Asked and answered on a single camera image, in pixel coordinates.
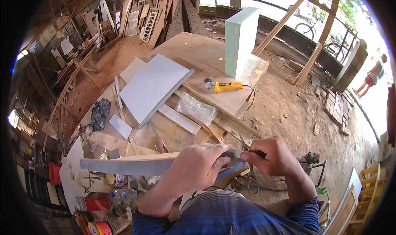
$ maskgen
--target lumber stack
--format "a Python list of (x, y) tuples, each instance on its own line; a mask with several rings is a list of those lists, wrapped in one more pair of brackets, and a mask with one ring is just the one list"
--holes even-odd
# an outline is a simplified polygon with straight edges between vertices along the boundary
[(196, 0), (124, 0), (118, 36), (137, 35), (152, 47), (182, 31), (206, 36), (195, 7)]

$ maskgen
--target water bottle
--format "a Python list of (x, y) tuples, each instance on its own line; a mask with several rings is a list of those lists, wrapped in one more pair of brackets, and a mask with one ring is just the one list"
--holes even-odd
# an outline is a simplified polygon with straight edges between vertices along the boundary
[(134, 189), (114, 189), (112, 192), (109, 192), (108, 195), (118, 201), (122, 201), (125, 199), (136, 198), (137, 191)]

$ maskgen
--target right hand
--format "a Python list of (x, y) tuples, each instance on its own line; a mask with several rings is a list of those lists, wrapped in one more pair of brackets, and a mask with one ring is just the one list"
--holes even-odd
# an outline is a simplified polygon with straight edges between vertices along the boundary
[[(256, 150), (265, 152), (265, 159), (253, 152)], [(302, 169), (286, 142), (279, 136), (253, 140), (250, 152), (243, 152), (240, 157), (269, 176), (292, 176)]]

